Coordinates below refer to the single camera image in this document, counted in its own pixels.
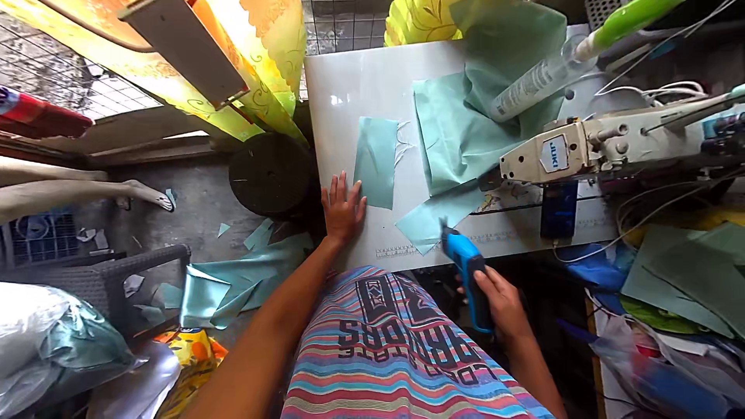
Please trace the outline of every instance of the spray bottle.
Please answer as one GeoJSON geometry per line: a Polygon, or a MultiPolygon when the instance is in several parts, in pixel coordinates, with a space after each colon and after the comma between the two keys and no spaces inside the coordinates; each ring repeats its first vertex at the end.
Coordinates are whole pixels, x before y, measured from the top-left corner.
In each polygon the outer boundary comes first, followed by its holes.
{"type": "Polygon", "coordinates": [[[514,118],[595,67],[597,56],[615,42],[644,28],[685,0],[633,0],[611,13],[589,36],[570,37],[556,53],[540,60],[499,94],[489,106],[496,122],[514,118]]]}

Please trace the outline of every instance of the industrial sewing machine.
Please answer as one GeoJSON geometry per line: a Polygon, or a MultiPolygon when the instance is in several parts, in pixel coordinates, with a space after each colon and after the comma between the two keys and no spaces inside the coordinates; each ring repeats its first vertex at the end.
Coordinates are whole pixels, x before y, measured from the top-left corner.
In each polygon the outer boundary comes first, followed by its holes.
{"type": "Polygon", "coordinates": [[[502,156],[499,176],[535,184],[745,162],[745,91],[664,107],[554,121],[502,156]]]}

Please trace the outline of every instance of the white cutting table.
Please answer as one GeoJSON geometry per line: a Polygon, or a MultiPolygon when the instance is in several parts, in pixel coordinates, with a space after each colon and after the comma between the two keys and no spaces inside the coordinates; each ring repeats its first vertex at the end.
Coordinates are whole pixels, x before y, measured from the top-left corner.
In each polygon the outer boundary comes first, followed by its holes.
{"type": "MultiPolygon", "coordinates": [[[[360,236],[340,258],[337,268],[377,265],[389,271],[401,271],[451,262],[439,245],[420,255],[395,223],[429,199],[411,84],[462,72],[463,68],[461,41],[306,57],[318,172],[324,186],[330,184],[333,174],[342,170],[347,171],[351,183],[361,116],[410,121],[401,130],[402,140],[416,145],[396,167],[393,210],[368,207],[360,236]]],[[[494,200],[481,214],[469,215],[457,226],[461,233],[472,238],[484,257],[551,248],[551,242],[539,236],[541,208],[537,188],[509,184],[492,195],[499,200],[494,200]]],[[[614,221],[604,200],[594,198],[599,196],[598,190],[580,183],[579,196],[577,228],[571,244],[613,239],[614,221]]]]}

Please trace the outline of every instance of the smartphone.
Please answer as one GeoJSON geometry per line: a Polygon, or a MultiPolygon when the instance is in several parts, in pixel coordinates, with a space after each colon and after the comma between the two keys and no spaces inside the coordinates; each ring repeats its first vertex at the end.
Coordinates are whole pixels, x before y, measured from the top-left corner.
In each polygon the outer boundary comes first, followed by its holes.
{"type": "Polygon", "coordinates": [[[543,189],[541,205],[541,237],[569,239],[574,236],[577,216],[577,188],[579,181],[549,183],[543,189]]]}

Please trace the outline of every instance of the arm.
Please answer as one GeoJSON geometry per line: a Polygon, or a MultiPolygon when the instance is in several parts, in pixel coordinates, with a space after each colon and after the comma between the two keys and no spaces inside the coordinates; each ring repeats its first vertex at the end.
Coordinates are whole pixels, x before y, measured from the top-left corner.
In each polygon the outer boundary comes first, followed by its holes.
{"type": "Polygon", "coordinates": [[[474,278],[489,299],[513,377],[557,419],[566,419],[564,403],[530,329],[517,288],[490,266],[486,267],[486,274],[476,271],[474,278]]]}
{"type": "Polygon", "coordinates": [[[335,257],[355,235],[365,212],[358,181],[346,200],[346,173],[322,190],[327,237],[266,300],[184,416],[263,418],[335,257]]]}

